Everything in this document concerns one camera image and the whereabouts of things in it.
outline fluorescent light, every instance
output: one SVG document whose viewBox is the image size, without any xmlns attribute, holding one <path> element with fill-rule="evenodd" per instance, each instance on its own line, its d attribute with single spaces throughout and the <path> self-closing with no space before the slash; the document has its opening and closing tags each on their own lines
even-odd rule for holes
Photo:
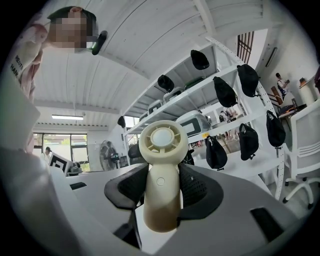
<svg viewBox="0 0 320 256">
<path fill-rule="evenodd" d="M 76 116 L 76 115 L 59 115 L 59 114 L 53 114 L 53 119 L 64 119 L 64 120 L 83 120 L 83 116 Z"/>
</svg>

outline white chair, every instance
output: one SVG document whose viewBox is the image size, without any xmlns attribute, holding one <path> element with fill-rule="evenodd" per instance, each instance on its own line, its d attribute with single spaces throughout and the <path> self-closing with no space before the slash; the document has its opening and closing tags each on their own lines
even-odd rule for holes
<svg viewBox="0 0 320 256">
<path fill-rule="evenodd" d="M 320 183 L 320 177 L 296 179 L 299 174 L 305 174 L 320 169 L 320 100 L 306 107 L 291 117 L 292 127 L 292 151 L 283 144 L 285 153 L 285 165 L 290 168 L 291 178 L 285 180 L 285 186 L 289 182 L 298 185 L 283 199 L 288 202 L 291 197 L 301 188 L 305 188 L 309 199 L 308 209 L 314 204 L 310 183 Z"/>
</svg>

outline white ceiling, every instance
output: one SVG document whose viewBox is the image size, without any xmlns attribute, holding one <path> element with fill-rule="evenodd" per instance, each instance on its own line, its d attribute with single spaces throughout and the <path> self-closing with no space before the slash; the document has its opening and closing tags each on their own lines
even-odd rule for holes
<svg viewBox="0 0 320 256">
<path fill-rule="evenodd" d="M 43 9 L 46 16 L 65 6 L 81 6 L 94 13 L 99 31 L 107 30 L 108 39 L 96 56 L 89 52 L 68 54 L 54 48 L 44 51 L 35 78 L 35 105 L 41 102 L 38 123 L 108 126 L 112 129 L 120 114 L 157 77 L 190 56 L 190 50 L 207 43 L 201 36 L 207 33 L 208 23 L 196 2 L 207 5 L 213 20 L 211 28 L 216 33 L 214 37 L 220 41 L 230 35 L 269 27 L 272 20 L 269 5 L 263 6 L 268 1 L 262 0 L 49 2 Z M 87 106 L 92 106 L 90 111 L 83 111 Z M 83 113 L 84 120 L 77 123 L 55 122 L 57 120 L 51 118 L 51 114 Z"/>
</svg>

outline dark hair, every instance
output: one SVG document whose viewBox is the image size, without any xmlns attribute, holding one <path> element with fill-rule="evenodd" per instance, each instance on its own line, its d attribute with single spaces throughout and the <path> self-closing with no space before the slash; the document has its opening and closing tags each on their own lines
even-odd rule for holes
<svg viewBox="0 0 320 256">
<path fill-rule="evenodd" d="M 76 6 L 68 6 L 56 10 L 55 12 L 51 13 L 47 18 L 51 20 L 51 23 L 56 23 L 57 19 L 68 18 L 68 14 L 70 10 Z M 97 17 L 90 11 L 82 9 L 82 14 L 86 17 L 86 31 L 87 36 L 94 36 L 94 33 L 97 30 Z"/>
</svg>

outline white metal shelf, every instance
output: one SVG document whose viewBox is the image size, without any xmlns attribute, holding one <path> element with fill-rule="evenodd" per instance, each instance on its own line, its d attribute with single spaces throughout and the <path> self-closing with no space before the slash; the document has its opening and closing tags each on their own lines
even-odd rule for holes
<svg viewBox="0 0 320 256">
<path fill-rule="evenodd" d="M 220 170 L 220 173 L 228 174 L 238 178 L 250 180 L 252 177 L 272 170 L 279 166 L 282 162 L 281 158 L 272 156 L 262 149 L 258 149 L 252 160 L 241 160 L 241 152 L 237 151 L 227 155 L 228 160 L 223 167 L 224 170 Z M 195 160 L 195 166 L 211 169 L 206 159 Z"/>
<path fill-rule="evenodd" d="M 240 117 L 238 118 L 237 120 L 233 121 L 233 122 L 229 122 L 229 123 L 226 123 L 222 126 L 219 126 L 217 128 L 214 128 L 214 129 L 211 129 L 211 130 L 208 130 L 208 131 L 205 131 L 203 133 L 200 133 L 200 134 L 197 134 L 195 136 L 192 136 L 192 137 L 189 137 L 188 138 L 188 142 L 189 144 L 190 143 L 194 143 L 194 142 L 198 142 L 198 141 L 201 141 L 205 138 L 207 138 L 207 136 L 216 136 L 218 134 L 223 134 L 224 132 L 227 132 L 229 130 L 232 130 L 234 128 L 237 128 L 239 127 L 242 123 L 243 124 L 246 124 L 246 123 L 249 123 L 263 115 L 265 115 L 267 112 L 265 109 L 261 109 L 260 111 L 257 111 L 257 112 L 254 112 L 254 113 L 251 113 L 249 115 L 245 115 L 243 117 Z"/>
<path fill-rule="evenodd" d="M 146 126 L 155 121 L 176 120 L 178 117 L 189 111 L 203 109 L 206 106 L 218 102 L 213 81 L 214 77 L 223 77 L 226 82 L 230 83 L 230 81 L 234 79 L 234 74 L 236 71 L 237 66 L 232 65 L 209 76 L 190 89 L 185 90 L 183 93 L 176 96 L 162 107 L 155 110 L 153 113 L 145 117 L 138 124 L 128 130 L 124 135 L 140 134 Z"/>
</svg>

